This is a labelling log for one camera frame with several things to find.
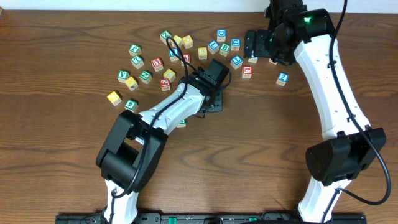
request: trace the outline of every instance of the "wood grain surface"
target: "wood grain surface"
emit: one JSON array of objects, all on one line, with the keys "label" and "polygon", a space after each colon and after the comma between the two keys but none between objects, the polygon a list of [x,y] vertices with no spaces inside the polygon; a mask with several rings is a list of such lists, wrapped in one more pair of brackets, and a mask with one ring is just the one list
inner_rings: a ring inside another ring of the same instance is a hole
[{"label": "wood grain surface", "polygon": [[[338,14],[332,15],[336,24]],[[170,62],[159,34],[190,34],[194,66],[197,48],[215,39],[216,30],[243,38],[248,29],[265,29],[261,13],[4,11],[0,20],[0,223],[54,223],[60,213],[92,213],[106,205],[106,186],[95,158],[129,98],[139,111],[166,98],[150,60],[162,57],[165,69],[183,76]],[[383,127],[382,150],[391,173],[390,199],[376,207],[343,194],[335,212],[364,212],[369,223],[398,220],[398,15],[348,14],[339,50],[355,97],[373,127]],[[145,65],[137,70],[129,47],[142,46]],[[307,189],[305,151],[322,141],[320,120],[300,67],[283,67],[260,58],[254,75],[241,69],[224,93],[224,109],[206,119],[188,118],[176,129],[138,206],[164,213],[262,213],[292,210]],[[154,73],[133,92],[119,83],[120,69],[138,78]],[[280,72],[290,75],[276,85]],[[172,83],[172,91],[177,81]],[[106,95],[117,90],[123,103]],[[385,191],[374,161],[348,187],[378,200]]]}]

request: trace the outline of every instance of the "toy block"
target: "toy block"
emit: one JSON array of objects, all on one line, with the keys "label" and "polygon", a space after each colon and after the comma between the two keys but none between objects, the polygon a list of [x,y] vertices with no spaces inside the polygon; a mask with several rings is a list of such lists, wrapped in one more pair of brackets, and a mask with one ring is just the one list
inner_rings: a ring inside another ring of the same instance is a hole
[{"label": "toy block", "polygon": [[193,47],[193,40],[190,35],[183,37],[182,42],[184,44],[185,49]]},{"label": "toy block", "polygon": [[119,75],[118,75],[118,80],[119,82],[124,82],[126,79],[130,77],[130,74],[128,71],[120,70]]},{"label": "toy block", "polygon": [[138,87],[138,83],[133,77],[129,77],[124,83],[131,91],[135,90]]},{"label": "toy block", "polygon": [[217,43],[217,41],[213,40],[207,45],[207,49],[211,54],[215,54],[220,49],[220,45]]},{"label": "toy block", "polygon": [[120,99],[120,96],[115,91],[113,91],[107,97],[108,97],[108,100],[113,104],[113,106],[116,106],[120,102],[122,102],[122,99]]},{"label": "toy block", "polygon": [[289,79],[289,75],[286,73],[281,72],[279,74],[278,79],[276,80],[276,84],[284,86],[287,83],[287,80]]},{"label": "toy block", "polygon": [[253,68],[251,66],[244,66],[242,68],[242,78],[251,78]]},{"label": "toy block", "polygon": [[124,105],[124,108],[126,110],[129,110],[129,111],[135,113],[136,110],[138,109],[138,104],[134,100],[128,100],[126,105]]},{"label": "toy block", "polygon": [[178,49],[173,49],[173,51],[169,50],[169,56],[170,60],[175,62],[179,60],[177,56],[180,56],[180,53],[178,52]]},{"label": "toy block", "polygon": [[217,30],[217,41],[225,42],[225,39],[226,39],[226,29]]},{"label": "toy block", "polygon": [[274,65],[278,64],[278,62],[273,62],[271,58],[269,58],[268,62]]},{"label": "toy block", "polygon": [[243,59],[240,56],[235,56],[231,59],[231,65],[233,68],[238,69],[243,63]]},{"label": "toy block", "polygon": [[139,69],[144,65],[143,59],[138,55],[131,59],[131,63],[133,66],[135,66],[136,69]]},{"label": "toy block", "polygon": [[207,48],[206,47],[199,47],[198,48],[198,55],[199,55],[199,60],[207,59]]},{"label": "toy block", "polygon": [[160,59],[160,58],[155,58],[155,59],[153,59],[151,62],[152,62],[152,66],[153,66],[154,69],[155,69],[155,72],[158,72],[158,71],[160,71],[160,70],[163,70],[163,62],[162,62],[162,59]]},{"label": "toy block", "polygon": [[163,31],[163,33],[160,34],[160,39],[164,44],[166,44],[166,38],[171,36],[172,34],[169,31],[165,30]]},{"label": "toy block", "polygon": [[167,78],[160,80],[160,87],[162,87],[162,91],[170,90],[170,80]]},{"label": "toy block", "polygon": [[145,83],[149,84],[149,82],[152,80],[152,75],[148,71],[143,71],[141,75],[139,75],[139,79]]},{"label": "toy block", "polygon": [[227,56],[228,52],[231,50],[231,46],[229,44],[223,43],[220,47],[220,55]]},{"label": "toy block", "polygon": [[166,72],[163,74],[164,78],[167,78],[170,80],[170,83],[172,83],[175,80],[175,72],[171,69],[167,69]]},{"label": "toy block", "polygon": [[181,123],[179,123],[177,125],[178,128],[183,128],[187,126],[187,121],[184,119],[183,121],[181,121]]},{"label": "toy block", "polygon": [[251,58],[249,58],[249,62],[251,63],[257,63],[257,60],[259,59],[259,57],[255,57],[254,56],[254,51],[251,52]]},{"label": "toy block", "polygon": [[178,44],[179,47],[182,47],[183,42],[182,42],[182,38],[180,36],[174,35],[173,39],[176,41],[176,43]]},{"label": "toy block", "polygon": [[136,45],[136,44],[133,44],[133,45],[131,45],[129,52],[130,52],[131,56],[140,55],[141,54],[141,47]]},{"label": "toy block", "polygon": [[187,63],[191,63],[191,55],[190,54],[184,54],[184,58]]},{"label": "toy block", "polygon": [[231,50],[238,51],[241,48],[241,39],[232,38],[231,39]]}]

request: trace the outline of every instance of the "green block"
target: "green block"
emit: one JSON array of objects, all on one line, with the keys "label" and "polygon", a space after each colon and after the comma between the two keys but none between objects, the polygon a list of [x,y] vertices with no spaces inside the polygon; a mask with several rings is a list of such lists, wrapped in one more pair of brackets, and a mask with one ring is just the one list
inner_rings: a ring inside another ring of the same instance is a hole
[{"label": "green block", "polygon": [[147,79],[150,77],[150,73],[147,72],[147,71],[143,71],[143,72],[141,73],[141,75],[139,75],[139,76],[140,76],[140,78],[142,78],[143,80],[147,80]]},{"label": "green block", "polygon": [[140,46],[138,46],[138,45],[136,45],[136,44],[133,44],[133,45],[131,45],[131,47],[130,47],[130,51],[131,51],[131,52],[134,52],[134,53],[137,53],[137,52],[139,51],[139,49],[140,49]]},{"label": "green block", "polygon": [[137,103],[135,101],[129,100],[124,107],[132,110],[136,105]]},{"label": "green block", "polygon": [[170,217],[169,224],[177,224],[177,218]]},{"label": "green block", "polygon": [[142,58],[140,57],[140,56],[135,56],[135,57],[133,57],[132,59],[131,59],[131,61],[134,63],[134,64],[138,64],[138,63],[140,63],[140,62],[142,62]]},{"label": "green block", "polygon": [[171,37],[172,34],[169,31],[165,30],[163,31],[163,33],[160,34],[160,36],[162,36],[163,39],[166,39],[167,37]]},{"label": "green block", "polygon": [[129,76],[129,72],[128,71],[124,71],[124,70],[120,70],[119,71],[119,75],[118,75],[118,78],[121,78],[121,79],[127,79],[127,77]]},{"label": "green block", "polygon": [[223,43],[223,45],[221,45],[221,47],[220,47],[220,50],[229,52],[229,50],[231,50],[231,46],[229,44]]}]

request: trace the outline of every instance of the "yellow block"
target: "yellow block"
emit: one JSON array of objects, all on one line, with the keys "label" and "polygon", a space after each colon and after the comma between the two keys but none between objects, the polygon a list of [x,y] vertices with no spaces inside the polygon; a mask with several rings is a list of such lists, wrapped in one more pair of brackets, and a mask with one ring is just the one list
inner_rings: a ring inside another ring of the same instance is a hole
[{"label": "yellow block", "polygon": [[163,76],[164,78],[170,80],[170,83],[172,83],[175,79],[175,72],[173,72],[171,69],[167,69]]},{"label": "yellow block", "polygon": [[199,60],[207,59],[207,48],[199,47],[198,54],[199,54]]},{"label": "yellow block", "polygon": [[190,35],[183,37],[182,42],[184,43],[185,49],[188,49],[190,47],[193,47],[193,40]]}]

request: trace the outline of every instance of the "letter on block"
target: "letter on block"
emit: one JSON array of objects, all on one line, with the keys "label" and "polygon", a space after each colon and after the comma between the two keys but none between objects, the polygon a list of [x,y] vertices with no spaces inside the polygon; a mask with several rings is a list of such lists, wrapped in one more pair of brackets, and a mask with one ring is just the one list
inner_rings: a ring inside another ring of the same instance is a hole
[{"label": "letter on block", "polygon": [[235,56],[231,59],[231,65],[233,68],[238,69],[243,63],[243,59],[240,56]]},{"label": "letter on block", "polygon": [[139,79],[145,83],[149,84],[149,82],[152,80],[152,75],[148,71],[143,71],[141,75],[139,75]]},{"label": "letter on block", "polygon": [[190,54],[184,54],[184,58],[187,63],[191,63],[191,55]]},{"label": "letter on block", "polygon": [[255,57],[254,56],[254,51],[251,52],[251,58],[249,58],[249,62],[251,63],[257,63],[257,60],[259,59],[259,57]]},{"label": "letter on block", "polygon": [[131,63],[136,69],[139,69],[144,65],[143,59],[138,55],[131,59]]},{"label": "letter on block", "polygon": [[217,43],[217,41],[213,40],[207,45],[207,49],[211,54],[215,54],[220,49],[220,45]]},{"label": "letter on block", "polygon": [[170,83],[172,83],[175,80],[175,72],[171,69],[167,69],[166,72],[163,74],[164,78],[167,78],[170,80]]},{"label": "letter on block", "polygon": [[183,121],[181,121],[181,123],[179,123],[177,125],[178,128],[183,128],[187,126],[187,121],[184,119]]},{"label": "letter on block", "polygon": [[217,30],[217,41],[225,42],[225,39],[226,39],[226,29]]},{"label": "letter on block", "polygon": [[167,78],[160,80],[160,87],[162,87],[162,91],[170,90],[170,80]]},{"label": "letter on block", "polygon": [[185,49],[193,47],[193,40],[190,35],[183,37],[182,42],[184,44]]},{"label": "letter on block", "polygon": [[183,42],[182,42],[182,38],[181,38],[180,36],[175,35],[175,36],[173,37],[173,39],[176,41],[176,43],[178,44],[179,47],[182,47]]},{"label": "letter on block", "polygon": [[122,102],[122,99],[120,99],[120,96],[115,91],[113,91],[107,97],[108,97],[108,100],[113,104],[113,106],[116,106],[120,102]]},{"label": "letter on block", "polygon": [[140,55],[141,47],[136,44],[133,44],[133,45],[131,45],[129,52],[130,52],[131,56]]},{"label": "letter on block", "polygon": [[156,72],[163,70],[162,59],[160,59],[160,58],[153,59],[152,60],[152,66],[154,67]]},{"label": "letter on block", "polygon": [[131,91],[135,90],[138,87],[138,83],[133,77],[128,78],[124,83]]},{"label": "letter on block", "polygon": [[131,112],[135,113],[138,109],[138,104],[134,100],[128,100],[126,105],[124,105],[126,110],[130,110]]},{"label": "letter on block", "polygon": [[242,78],[251,78],[253,68],[251,66],[244,66],[242,68]]},{"label": "letter on block", "polygon": [[180,53],[178,52],[177,49],[173,49],[173,51],[169,50],[169,55],[170,55],[170,60],[172,62],[178,61],[178,57],[176,56],[180,56]]},{"label": "letter on block", "polygon": [[130,74],[128,71],[120,70],[119,75],[118,75],[118,80],[119,82],[124,82],[126,79],[130,77]]},{"label": "letter on block", "polygon": [[231,50],[238,51],[241,48],[241,39],[231,39]]},{"label": "letter on block", "polygon": [[228,52],[231,50],[231,46],[229,44],[223,43],[220,47],[220,55],[227,56]]},{"label": "letter on block", "polygon": [[162,42],[164,44],[166,44],[166,38],[171,37],[171,36],[172,36],[172,34],[169,31],[165,30],[165,31],[163,31],[163,33],[160,34],[160,39],[162,40]]},{"label": "letter on block", "polygon": [[207,59],[207,48],[206,47],[199,47],[198,48],[198,55],[199,55],[199,60]]},{"label": "letter on block", "polygon": [[284,86],[287,83],[287,80],[289,79],[289,75],[286,73],[281,72],[279,74],[278,79],[276,80],[276,84]]}]

